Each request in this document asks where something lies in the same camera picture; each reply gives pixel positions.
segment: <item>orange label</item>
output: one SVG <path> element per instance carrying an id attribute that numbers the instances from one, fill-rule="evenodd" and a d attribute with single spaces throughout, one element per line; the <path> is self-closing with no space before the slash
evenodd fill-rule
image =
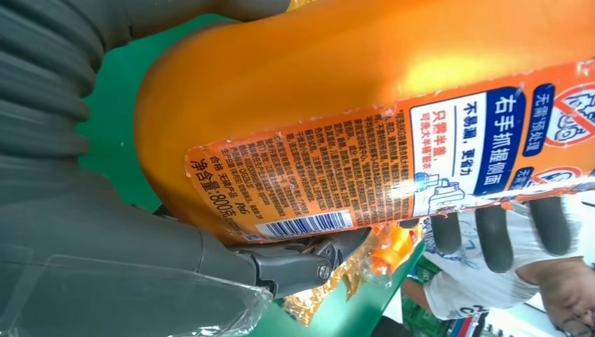
<path id="1" fill-rule="evenodd" d="M 264 242 L 590 189 L 594 134 L 581 62 L 195 147 L 185 168 Z"/>

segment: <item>white t-shirt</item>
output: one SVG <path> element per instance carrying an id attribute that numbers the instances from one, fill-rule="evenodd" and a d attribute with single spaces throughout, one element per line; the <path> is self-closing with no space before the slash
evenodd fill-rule
<path id="1" fill-rule="evenodd" d="M 582 256 L 579 243 L 582 207 L 576 195 L 563 199 L 564 212 L 573 230 L 572 249 L 563 258 Z M 429 220 L 423 222 L 426 243 L 424 256 L 442 269 L 424 286 L 429 307 L 436 317 L 457 319 L 490 308 L 511 308 L 526 302 L 539 291 L 537 286 L 523 281 L 516 274 L 516 269 L 529 263 L 560 257 L 551 256 L 542 248 L 528 214 L 528 208 L 521 204 L 515 204 L 514 211 L 507 212 L 514 262 L 511 270 L 503 274 L 489 270 L 483 259 L 474 212 L 459 214 L 462 248 L 450 255 L 438 251 Z"/>

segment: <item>person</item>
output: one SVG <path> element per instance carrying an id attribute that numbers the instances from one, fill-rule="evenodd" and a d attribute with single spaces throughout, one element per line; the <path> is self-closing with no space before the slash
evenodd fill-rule
<path id="1" fill-rule="evenodd" d="M 558 328 L 571 336 L 593 336 L 595 271 L 584 262 L 579 240 L 584 205 L 578 195 L 564 197 L 562 205 L 573 238 L 564 256 L 551 256 L 541 247 L 526 206 L 515 204 L 507 211 L 514 262 L 502 274 L 489 270 L 483 259 L 473 212 L 459 215 L 462 247 L 453 254 L 436 248 L 430 220 L 424 219 L 424 257 L 442 271 L 425 285 L 407 279 L 403 292 L 439 319 L 511 308 L 539 292 Z"/>

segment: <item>gray robot arm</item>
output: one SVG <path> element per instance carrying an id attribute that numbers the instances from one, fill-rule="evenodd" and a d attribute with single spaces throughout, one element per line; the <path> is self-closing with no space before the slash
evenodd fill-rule
<path id="1" fill-rule="evenodd" d="M 258 303 L 245 301 L 239 284 L 276 297 L 322 285 L 363 242 L 368 230 L 230 250 L 196 227 L 124 204 L 106 178 L 77 164 L 88 152 L 75 132 L 89 116 L 82 98 L 107 51 L 201 13 L 255 20 L 287 7 L 288 0 L 2 1 L 1 333 L 223 329 Z"/>

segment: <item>screw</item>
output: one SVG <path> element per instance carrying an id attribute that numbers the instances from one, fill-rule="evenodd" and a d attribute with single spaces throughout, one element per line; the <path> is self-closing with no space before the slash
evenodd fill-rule
<path id="1" fill-rule="evenodd" d="M 318 265 L 316 273 L 320 279 L 326 281 L 330 277 L 330 266 L 326 263 L 321 263 Z"/>

